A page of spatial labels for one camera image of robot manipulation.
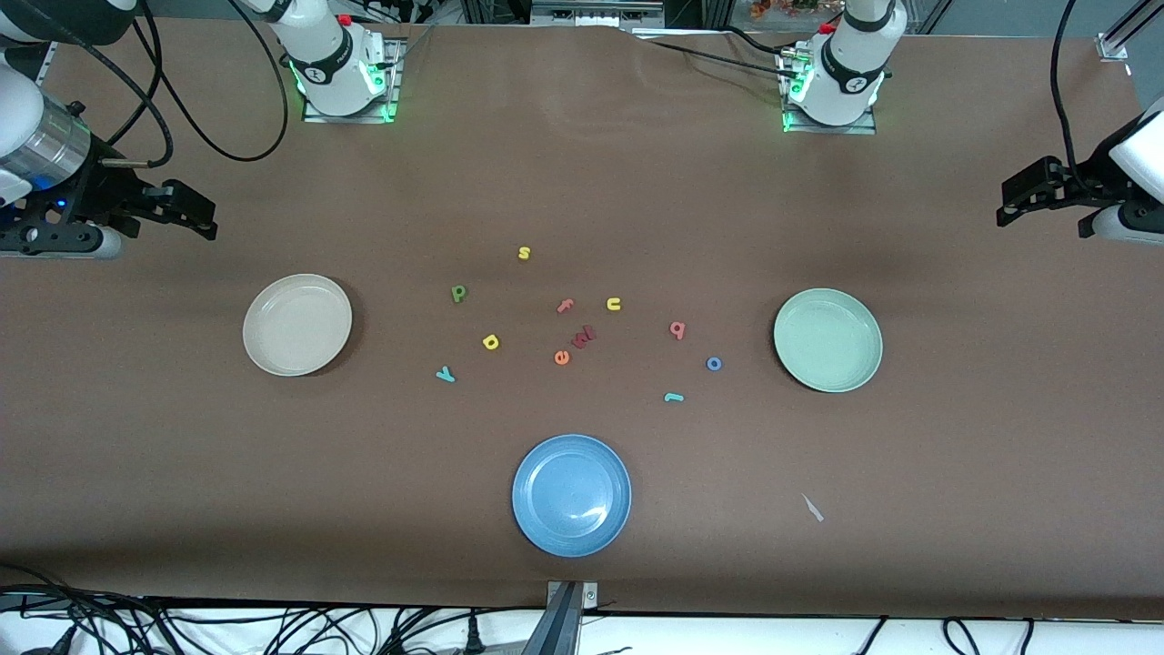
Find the beige brown plate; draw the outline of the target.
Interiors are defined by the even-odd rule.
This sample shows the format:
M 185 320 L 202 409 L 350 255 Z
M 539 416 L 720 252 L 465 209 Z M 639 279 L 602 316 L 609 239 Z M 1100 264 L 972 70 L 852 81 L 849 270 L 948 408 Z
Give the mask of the beige brown plate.
M 350 337 L 354 311 L 338 282 L 291 275 L 263 289 L 244 314 L 244 353 L 276 377 L 301 377 L 328 366 Z

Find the light green plate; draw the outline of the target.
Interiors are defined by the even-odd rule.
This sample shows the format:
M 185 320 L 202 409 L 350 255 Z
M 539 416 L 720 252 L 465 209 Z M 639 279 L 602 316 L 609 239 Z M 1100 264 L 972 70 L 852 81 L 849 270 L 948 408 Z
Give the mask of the light green plate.
M 823 393 L 860 389 L 883 359 L 876 316 L 856 297 L 831 287 L 790 296 L 773 320 L 772 341 L 787 373 Z

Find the grey metal box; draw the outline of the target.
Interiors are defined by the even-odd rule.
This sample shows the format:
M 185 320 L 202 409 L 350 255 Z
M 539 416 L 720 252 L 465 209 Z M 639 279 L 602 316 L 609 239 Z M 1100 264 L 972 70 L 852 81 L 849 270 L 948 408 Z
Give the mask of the grey metal box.
M 662 29 L 663 0 L 531 0 L 532 26 L 613 26 L 616 29 Z

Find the blue plate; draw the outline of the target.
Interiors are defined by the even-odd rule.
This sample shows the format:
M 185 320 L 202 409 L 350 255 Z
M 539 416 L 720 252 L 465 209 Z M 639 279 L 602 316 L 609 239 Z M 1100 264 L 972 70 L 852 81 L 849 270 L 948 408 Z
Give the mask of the blue plate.
M 629 522 L 633 489 L 627 465 L 597 437 L 548 437 L 524 456 L 513 477 L 513 518 L 528 543 L 579 558 L 602 551 Z

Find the aluminium frame corner bracket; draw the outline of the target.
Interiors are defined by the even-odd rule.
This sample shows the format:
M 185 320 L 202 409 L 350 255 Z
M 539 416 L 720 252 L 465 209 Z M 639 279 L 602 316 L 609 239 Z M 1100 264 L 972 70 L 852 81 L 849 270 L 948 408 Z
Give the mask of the aluminium frame corner bracket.
M 1131 8 L 1117 17 L 1106 33 L 1098 34 L 1095 45 L 1102 60 L 1126 60 L 1127 47 L 1148 26 L 1164 20 L 1164 0 L 1135 0 Z

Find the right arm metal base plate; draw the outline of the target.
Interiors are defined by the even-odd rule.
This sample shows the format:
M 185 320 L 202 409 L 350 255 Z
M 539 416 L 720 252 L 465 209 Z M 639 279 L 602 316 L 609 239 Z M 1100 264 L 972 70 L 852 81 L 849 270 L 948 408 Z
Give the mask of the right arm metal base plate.
M 319 124 L 392 124 L 402 95 L 404 77 L 404 58 L 407 51 L 407 40 L 376 38 L 370 54 L 363 55 L 360 67 L 360 91 L 357 97 L 365 97 L 367 104 L 346 115 L 329 115 L 304 95 L 301 119 L 304 123 Z

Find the aluminium frame profile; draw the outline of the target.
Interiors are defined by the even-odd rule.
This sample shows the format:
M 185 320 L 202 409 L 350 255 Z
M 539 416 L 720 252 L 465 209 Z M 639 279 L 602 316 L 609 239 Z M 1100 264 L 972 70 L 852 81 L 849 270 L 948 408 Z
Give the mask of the aluminium frame profile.
M 37 86 L 44 86 L 47 72 L 54 63 L 57 49 L 57 42 L 37 43 L 37 45 L 24 47 L 17 51 L 10 50 L 8 58 L 21 74 L 31 79 Z

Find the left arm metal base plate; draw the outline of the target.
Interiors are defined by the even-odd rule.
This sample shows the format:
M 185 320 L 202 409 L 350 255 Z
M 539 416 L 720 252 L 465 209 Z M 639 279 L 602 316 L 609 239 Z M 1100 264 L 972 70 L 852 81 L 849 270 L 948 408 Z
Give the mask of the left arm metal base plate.
M 774 62 L 778 64 L 778 71 L 792 74 L 783 77 L 780 81 L 785 133 L 802 131 L 830 134 L 831 136 L 873 136 L 876 134 L 876 118 L 872 107 L 865 108 L 863 115 L 853 123 L 832 126 L 819 123 L 810 118 L 802 106 L 799 106 L 797 99 L 804 95 L 804 88 L 812 74 L 811 55 L 807 50 L 781 48 L 780 54 L 774 55 Z

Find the metal table edge bracket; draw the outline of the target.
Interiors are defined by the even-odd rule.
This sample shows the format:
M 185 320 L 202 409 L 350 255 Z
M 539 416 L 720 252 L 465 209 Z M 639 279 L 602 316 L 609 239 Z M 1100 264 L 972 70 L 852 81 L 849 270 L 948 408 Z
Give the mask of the metal table edge bracket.
M 585 610 L 597 608 L 597 581 L 551 581 L 547 606 L 521 655 L 577 655 Z

